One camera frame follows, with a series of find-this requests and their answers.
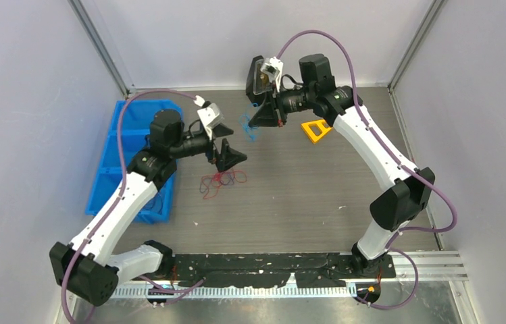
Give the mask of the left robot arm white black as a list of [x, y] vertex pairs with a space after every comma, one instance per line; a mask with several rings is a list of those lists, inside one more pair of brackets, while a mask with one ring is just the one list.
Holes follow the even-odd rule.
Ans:
[[226, 137], [233, 130], [222, 123], [217, 105], [206, 103], [197, 113], [200, 128], [192, 133], [184, 129], [176, 110], [158, 111], [149, 125], [147, 145], [133, 156], [102, 209], [69, 243], [52, 246], [49, 258], [55, 281], [65, 291], [101, 306], [128, 280], [146, 274], [166, 279], [172, 274], [172, 249], [155, 240], [122, 254], [114, 255], [113, 250], [141, 209], [174, 175], [179, 159], [204, 154], [219, 172], [247, 159], [230, 148]]

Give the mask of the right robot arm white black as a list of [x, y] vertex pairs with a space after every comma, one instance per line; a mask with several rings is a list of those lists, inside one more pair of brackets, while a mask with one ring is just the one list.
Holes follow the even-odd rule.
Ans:
[[290, 113], [310, 110], [359, 153], [383, 191], [370, 204], [372, 221], [351, 249], [352, 272], [369, 277], [379, 268], [397, 230], [425, 209], [434, 172], [428, 167], [418, 169], [398, 151], [353, 88], [336, 85], [326, 56], [300, 58], [301, 82], [293, 88], [282, 86], [282, 68], [275, 57], [252, 59], [245, 94], [258, 110], [249, 127], [282, 127]]

